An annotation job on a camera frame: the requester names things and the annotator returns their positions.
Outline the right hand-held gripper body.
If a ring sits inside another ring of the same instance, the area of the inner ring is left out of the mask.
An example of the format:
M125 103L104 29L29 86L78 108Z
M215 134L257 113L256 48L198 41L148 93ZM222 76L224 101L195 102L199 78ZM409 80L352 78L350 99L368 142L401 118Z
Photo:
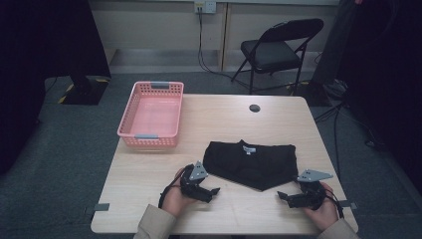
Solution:
M302 191L299 206L312 210L319 209L326 197L325 189L320 182L329 178L333 178L333 175L313 169L306 169L300 174L297 178Z

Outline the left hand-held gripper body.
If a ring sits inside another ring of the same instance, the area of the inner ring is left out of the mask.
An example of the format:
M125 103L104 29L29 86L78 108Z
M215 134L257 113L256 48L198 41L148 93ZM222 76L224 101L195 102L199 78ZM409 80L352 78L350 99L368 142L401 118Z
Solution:
M208 176L206 169L200 161L188 164L184 167L180 177L181 192L190 198L196 199L196 195L204 194L200 183Z

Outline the black printed t-shirt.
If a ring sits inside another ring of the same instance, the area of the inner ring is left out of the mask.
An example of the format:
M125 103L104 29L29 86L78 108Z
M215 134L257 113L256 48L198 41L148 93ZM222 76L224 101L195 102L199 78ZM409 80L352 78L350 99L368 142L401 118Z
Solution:
M291 144L211 141L203 165L213 175L260 191L291 182L299 175L296 147Z

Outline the person's right hand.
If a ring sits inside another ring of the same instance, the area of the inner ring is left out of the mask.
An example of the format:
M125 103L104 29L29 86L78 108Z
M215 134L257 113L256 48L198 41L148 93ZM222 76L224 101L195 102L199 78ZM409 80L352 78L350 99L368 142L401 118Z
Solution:
M338 214L333 201L332 188L324 182L321 185L325 189L326 194L322 205L317 210L304 208L303 212L320 231L324 231L338 220Z

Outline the person's left hand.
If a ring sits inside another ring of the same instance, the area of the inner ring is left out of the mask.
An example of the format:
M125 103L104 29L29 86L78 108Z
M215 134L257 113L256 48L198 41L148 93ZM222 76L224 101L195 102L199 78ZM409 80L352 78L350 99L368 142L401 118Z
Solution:
M191 204L196 202L196 199L185 196L180 189L180 176L183 169L180 168L173 181L170 183L169 189L165 194L161 209L178 218L183 214L184 210Z

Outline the pink plastic basket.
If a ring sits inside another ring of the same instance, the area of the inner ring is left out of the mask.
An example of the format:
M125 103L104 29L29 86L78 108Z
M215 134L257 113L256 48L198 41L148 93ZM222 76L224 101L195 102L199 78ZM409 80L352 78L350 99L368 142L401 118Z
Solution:
M181 82L136 82L117 135L129 147L175 147L183 100Z

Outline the black striped stand base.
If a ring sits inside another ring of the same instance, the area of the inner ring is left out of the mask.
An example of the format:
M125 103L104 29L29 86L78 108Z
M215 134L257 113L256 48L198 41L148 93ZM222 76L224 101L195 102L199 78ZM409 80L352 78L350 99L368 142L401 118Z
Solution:
M96 106L108 86L108 80L71 77L72 84L59 99L62 105Z

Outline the black folding chair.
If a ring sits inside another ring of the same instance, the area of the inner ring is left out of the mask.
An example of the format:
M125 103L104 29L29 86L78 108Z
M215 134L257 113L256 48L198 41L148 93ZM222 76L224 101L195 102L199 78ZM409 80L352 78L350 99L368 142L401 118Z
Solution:
M258 40L249 40L241 43L241 51L245 60L231 78L235 81L242 72L246 63L251 66L249 94L254 91L254 74L270 74L275 72L297 69L296 80L287 84L291 94L296 94L305 52L309 41L320 32L324 22L319 18L291 20L279 23L269 28Z

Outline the black curtain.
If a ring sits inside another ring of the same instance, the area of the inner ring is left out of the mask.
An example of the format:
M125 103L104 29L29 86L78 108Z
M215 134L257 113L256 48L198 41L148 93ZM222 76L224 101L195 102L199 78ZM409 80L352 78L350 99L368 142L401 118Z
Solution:
M0 175L32 134L58 76L109 77L89 0L0 0Z
M339 77L422 194L422 0L364 0Z

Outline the white wall socket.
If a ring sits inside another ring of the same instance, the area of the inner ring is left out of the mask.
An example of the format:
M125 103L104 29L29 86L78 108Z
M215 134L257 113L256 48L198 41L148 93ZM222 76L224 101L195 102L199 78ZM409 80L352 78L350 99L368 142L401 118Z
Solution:
M195 1L194 12L199 14L215 14L217 3L215 1Z

